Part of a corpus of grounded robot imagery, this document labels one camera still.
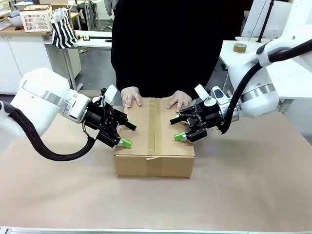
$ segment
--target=black cable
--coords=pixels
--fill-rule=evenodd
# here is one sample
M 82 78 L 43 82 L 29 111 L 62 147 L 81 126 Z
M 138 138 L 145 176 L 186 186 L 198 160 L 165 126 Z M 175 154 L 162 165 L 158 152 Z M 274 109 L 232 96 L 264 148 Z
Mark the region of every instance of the black cable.
M 251 78 L 261 69 L 260 63 L 256 63 L 244 76 L 244 78 L 240 81 L 237 89 L 234 92 L 234 95 L 231 99 L 230 105 L 228 107 L 228 110 L 226 112 L 225 118 L 224 118 L 224 124 L 219 127 L 219 130 L 222 132 L 222 134 L 225 134 L 227 130 L 229 129 L 231 122 L 232 122 L 232 116 L 234 113 L 234 109 L 236 108 L 236 105 L 238 103 L 238 100 L 240 99 L 244 89 L 246 88 L 248 82 L 251 80 Z
M 262 29 L 261 29 L 259 38 L 258 38 L 258 40 L 256 41 L 256 42 L 258 42 L 258 43 L 261 43 L 261 40 L 262 40 L 264 31 L 265 31 L 265 28 L 266 28 L 266 26 L 267 26 L 267 24 L 268 24 L 268 21 L 269 21 L 269 18 L 270 18 L 270 14 L 271 14 L 272 8 L 273 8 L 273 6 L 274 6 L 274 1 L 275 1 L 275 0 L 271 0 L 271 2 L 270 2 L 269 9 L 268 9 L 267 15 L 265 16 L 264 23 L 263 23 L 263 26 L 262 26 Z
M 248 39 L 248 41 L 250 41 L 250 39 L 251 39 L 252 36 L 253 36 L 254 30 L 255 30 L 255 28 L 257 27 L 257 24 L 258 24 L 258 22 L 259 22 L 260 16 L 261 16 L 261 14 L 262 14 L 262 11 L 263 11 L 263 9 L 264 9 L 266 3 L 267 3 L 267 0 L 265 0 L 265 2 L 264 2 L 264 4 L 263 4 L 263 7 L 262 7 L 261 12 L 260 12 L 260 15 L 259 15 L 259 17 L 258 17 L 258 19 L 257 19 L 257 22 L 255 23 L 255 26 L 254 26 L 254 28 L 253 28 L 253 31 L 252 31 L 252 33 L 251 33 L 250 38 Z
M 93 11 L 93 21 L 95 22 L 96 18 L 97 18 L 97 11 L 94 7 L 94 3 L 92 1 L 90 1 L 90 5 L 91 5 L 91 8 L 92 8 L 92 11 Z
M 279 62 L 303 55 L 312 51 L 312 39 L 290 50 L 269 56 L 270 62 Z
M 71 161 L 84 156 L 94 146 L 95 139 L 88 137 L 86 145 L 76 153 L 68 155 L 60 155 L 50 151 L 42 142 L 32 122 L 24 115 L 24 113 L 14 107 L 14 111 L 10 113 L 12 118 L 25 132 L 34 149 L 43 157 L 53 161 Z
M 288 59 L 292 59 L 294 57 L 303 55 L 305 53 L 311 52 L 312 51 L 312 39 L 301 44 L 298 45 L 290 50 L 287 50 L 285 52 L 279 52 L 279 53 L 275 53 L 273 55 L 269 56 L 269 61 L 270 62 L 279 62 L 279 61 L 284 61 L 284 60 L 288 60 Z M 230 127 L 230 124 L 232 122 L 232 116 L 234 113 L 234 109 L 238 103 L 238 100 L 240 99 L 244 89 L 246 88 L 248 82 L 251 80 L 251 78 L 261 69 L 261 65 L 260 63 L 256 63 L 244 76 L 244 78 L 241 80 L 241 82 L 239 83 L 237 89 L 234 92 L 234 95 L 231 99 L 230 105 L 228 107 L 228 110 L 226 112 L 226 116 L 224 119 L 224 123 L 223 125 L 221 125 L 219 127 L 220 131 L 222 132 L 222 134 L 225 134 L 227 132 L 227 130 Z

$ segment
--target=plastic basket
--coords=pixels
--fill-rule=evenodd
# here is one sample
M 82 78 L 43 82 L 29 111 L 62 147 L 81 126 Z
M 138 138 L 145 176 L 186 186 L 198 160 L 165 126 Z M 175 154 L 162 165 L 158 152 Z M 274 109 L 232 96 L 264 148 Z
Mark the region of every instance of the plastic basket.
M 51 32 L 52 7 L 51 5 L 29 5 L 21 10 L 21 19 L 25 32 Z
M 8 19 L 0 19 L 0 31 L 10 27 L 12 24 Z

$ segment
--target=cardboard box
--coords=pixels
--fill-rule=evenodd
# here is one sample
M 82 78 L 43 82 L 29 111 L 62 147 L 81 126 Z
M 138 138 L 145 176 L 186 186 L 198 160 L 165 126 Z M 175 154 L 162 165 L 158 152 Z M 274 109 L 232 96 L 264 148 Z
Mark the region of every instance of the cardboard box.
M 116 147 L 115 168 L 118 176 L 191 177 L 195 153 L 188 142 L 175 141 L 185 132 L 186 123 L 170 124 L 175 108 L 167 109 L 169 99 L 143 98 L 142 107 L 126 109 L 137 126 L 131 131 L 122 126 L 120 136 L 132 142 L 130 149 Z

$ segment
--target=striped bag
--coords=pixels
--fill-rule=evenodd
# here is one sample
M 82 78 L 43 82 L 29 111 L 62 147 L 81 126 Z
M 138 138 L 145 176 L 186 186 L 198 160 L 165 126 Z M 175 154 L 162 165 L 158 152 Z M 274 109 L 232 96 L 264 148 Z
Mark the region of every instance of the striped bag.
M 63 15 L 63 19 L 58 22 L 54 19 L 51 20 L 53 27 L 52 45 L 59 49 L 71 48 L 78 41 L 77 35 L 69 22 L 68 10 L 64 11 Z

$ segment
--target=hand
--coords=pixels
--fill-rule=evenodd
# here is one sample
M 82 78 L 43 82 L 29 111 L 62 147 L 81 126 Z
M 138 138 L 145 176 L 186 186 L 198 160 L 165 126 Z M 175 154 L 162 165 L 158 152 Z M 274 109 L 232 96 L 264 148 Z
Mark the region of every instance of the hand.
M 167 109 L 171 109 L 171 107 L 173 107 L 177 103 L 176 110 L 175 110 L 175 112 L 177 113 L 180 113 L 182 105 L 184 105 L 185 108 L 188 108 L 192 101 L 190 96 L 188 96 L 185 92 L 182 92 L 179 90 L 176 91 L 172 96 L 168 98 L 172 100 L 167 106 Z
M 138 106 L 142 105 L 141 96 L 138 91 L 138 88 L 132 86 L 128 88 L 124 88 L 121 91 L 121 98 L 123 106 L 130 108 L 132 105 L 132 100 L 135 99 Z

